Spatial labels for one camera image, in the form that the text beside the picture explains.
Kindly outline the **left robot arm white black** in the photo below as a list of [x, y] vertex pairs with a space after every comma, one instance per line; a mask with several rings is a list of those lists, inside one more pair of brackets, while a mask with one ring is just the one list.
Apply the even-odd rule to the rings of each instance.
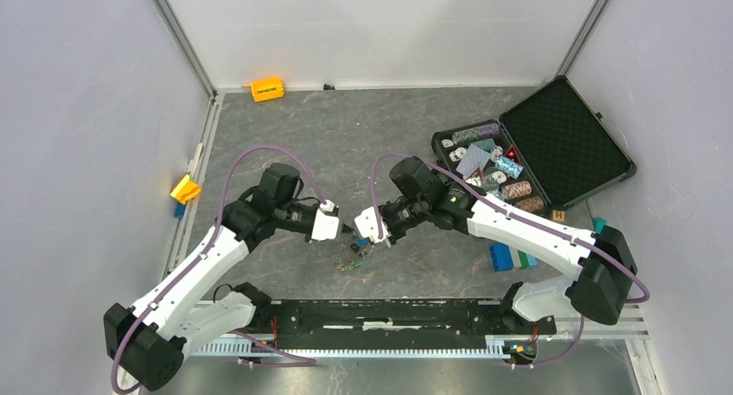
[[157, 286], [128, 307], [113, 304], [103, 316], [105, 346], [112, 371], [126, 371], [139, 387], [156, 391], [167, 385], [194, 351], [223, 334], [246, 327], [261, 332], [271, 323], [266, 297], [238, 286], [204, 309], [195, 305], [232, 267], [276, 231], [300, 233], [308, 241], [336, 239], [342, 230], [339, 208], [329, 200], [307, 205], [299, 197], [298, 169], [274, 163], [258, 185], [222, 207], [197, 247]]

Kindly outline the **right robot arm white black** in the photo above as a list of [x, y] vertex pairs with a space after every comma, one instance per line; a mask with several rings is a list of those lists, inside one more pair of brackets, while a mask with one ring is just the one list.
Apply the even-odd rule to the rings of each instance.
[[624, 234], [566, 226], [521, 210], [417, 156], [399, 156], [390, 178], [401, 195], [374, 202], [354, 222], [359, 235], [395, 243], [425, 222], [527, 252], [558, 271], [537, 283], [519, 283], [505, 295], [501, 326], [520, 333], [550, 315], [577, 313], [604, 325], [618, 323], [627, 304], [650, 297]]

